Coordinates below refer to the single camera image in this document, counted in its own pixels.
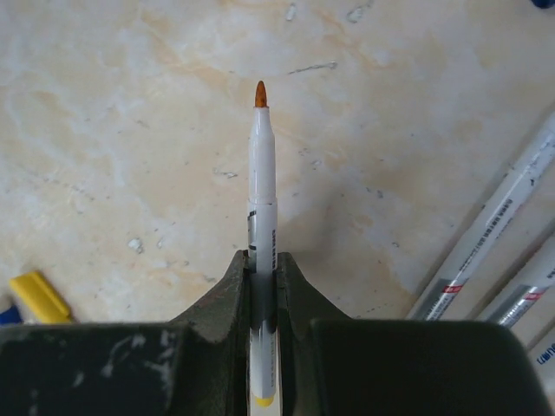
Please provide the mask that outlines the green cap marker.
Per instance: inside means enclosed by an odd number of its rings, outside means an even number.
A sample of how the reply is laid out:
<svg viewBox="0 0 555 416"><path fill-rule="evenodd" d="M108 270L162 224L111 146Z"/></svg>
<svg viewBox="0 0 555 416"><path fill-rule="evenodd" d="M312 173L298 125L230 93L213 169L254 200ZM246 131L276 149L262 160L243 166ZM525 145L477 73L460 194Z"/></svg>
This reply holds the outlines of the green cap marker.
<svg viewBox="0 0 555 416"><path fill-rule="evenodd" d="M477 320L511 328L553 285L554 235L551 235Z"/></svg>

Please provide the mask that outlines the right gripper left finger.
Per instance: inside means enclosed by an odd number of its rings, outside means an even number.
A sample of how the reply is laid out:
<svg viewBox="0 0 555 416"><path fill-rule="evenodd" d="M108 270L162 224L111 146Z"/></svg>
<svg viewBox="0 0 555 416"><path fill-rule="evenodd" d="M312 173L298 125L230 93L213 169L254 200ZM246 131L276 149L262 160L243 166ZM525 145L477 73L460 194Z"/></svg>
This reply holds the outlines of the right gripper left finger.
<svg viewBox="0 0 555 416"><path fill-rule="evenodd" d="M246 415L245 264L167 322L2 328L2 414Z"/></svg>

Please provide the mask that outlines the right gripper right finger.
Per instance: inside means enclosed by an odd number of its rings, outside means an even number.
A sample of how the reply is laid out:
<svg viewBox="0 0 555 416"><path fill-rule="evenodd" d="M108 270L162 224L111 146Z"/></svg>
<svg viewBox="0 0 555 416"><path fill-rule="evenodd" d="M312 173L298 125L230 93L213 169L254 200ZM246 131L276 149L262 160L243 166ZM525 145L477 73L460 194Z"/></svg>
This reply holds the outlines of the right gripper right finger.
<svg viewBox="0 0 555 416"><path fill-rule="evenodd" d="M277 270L285 415L547 415L526 351L501 326L344 314L293 256Z"/></svg>

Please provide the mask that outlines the grey cap marker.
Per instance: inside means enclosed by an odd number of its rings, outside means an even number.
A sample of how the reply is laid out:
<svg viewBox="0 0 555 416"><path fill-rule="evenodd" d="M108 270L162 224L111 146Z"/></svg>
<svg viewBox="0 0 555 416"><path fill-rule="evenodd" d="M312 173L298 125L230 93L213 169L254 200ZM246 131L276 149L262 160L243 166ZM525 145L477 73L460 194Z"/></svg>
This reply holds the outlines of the grey cap marker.
<svg viewBox="0 0 555 416"><path fill-rule="evenodd" d="M554 377L554 328L530 350L532 365L543 378Z"/></svg>

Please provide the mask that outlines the navy cap rainbow marker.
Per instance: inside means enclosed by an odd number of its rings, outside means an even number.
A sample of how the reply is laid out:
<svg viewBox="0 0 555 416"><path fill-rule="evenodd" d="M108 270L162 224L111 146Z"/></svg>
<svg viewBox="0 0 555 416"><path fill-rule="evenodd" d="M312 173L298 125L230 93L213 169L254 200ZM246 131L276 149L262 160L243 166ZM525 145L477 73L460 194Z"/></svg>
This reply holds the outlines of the navy cap rainbow marker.
<svg viewBox="0 0 555 416"><path fill-rule="evenodd" d="M436 321L445 314L553 161L554 116L550 115L448 254L408 313L409 319Z"/></svg>

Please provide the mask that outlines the yellow cap short marker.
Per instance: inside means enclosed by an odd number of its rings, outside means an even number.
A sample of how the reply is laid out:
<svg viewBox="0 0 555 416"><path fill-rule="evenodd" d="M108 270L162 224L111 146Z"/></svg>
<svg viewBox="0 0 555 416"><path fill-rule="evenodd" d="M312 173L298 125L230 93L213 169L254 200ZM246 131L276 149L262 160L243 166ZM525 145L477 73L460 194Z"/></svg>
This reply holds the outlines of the yellow cap short marker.
<svg viewBox="0 0 555 416"><path fill-rule="evenodd" d="M259 81L248 140L248 271L251 283L250 389L261 407L276 394L276 147L265 85Z"/></svg>

